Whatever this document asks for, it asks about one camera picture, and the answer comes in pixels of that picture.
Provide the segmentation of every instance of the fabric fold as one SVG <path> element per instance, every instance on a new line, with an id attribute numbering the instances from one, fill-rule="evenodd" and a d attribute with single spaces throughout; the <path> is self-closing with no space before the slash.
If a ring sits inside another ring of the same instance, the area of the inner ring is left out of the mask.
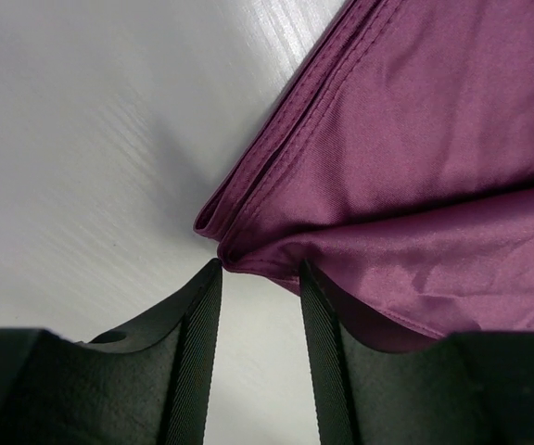
<path id="1" fill-rule="evenodd" d="M 348 2 L 196 230 L 430 337 L 534 330 L 534 2 Z"/>

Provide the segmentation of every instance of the wood grain texture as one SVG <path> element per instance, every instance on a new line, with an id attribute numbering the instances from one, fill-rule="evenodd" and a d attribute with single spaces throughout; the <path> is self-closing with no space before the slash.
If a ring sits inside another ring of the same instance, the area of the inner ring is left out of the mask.
<path id="1" fill-rule="evenodd" d="M 342 0 L 0 0 L 0 325 L 89 340 L 215 252 L 197 211 Z M 299 301 L 224 277 L 206 442 L 314 444 Z"/>

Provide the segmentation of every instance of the purple fabric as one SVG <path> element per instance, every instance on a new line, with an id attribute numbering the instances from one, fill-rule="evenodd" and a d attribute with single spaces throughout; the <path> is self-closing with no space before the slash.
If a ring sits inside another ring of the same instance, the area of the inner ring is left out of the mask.
<path id="1" fill-rule="evenodd" d="M 534 1 L 348 2 L 196 230 L 428 337 L 534 330 Z"/>

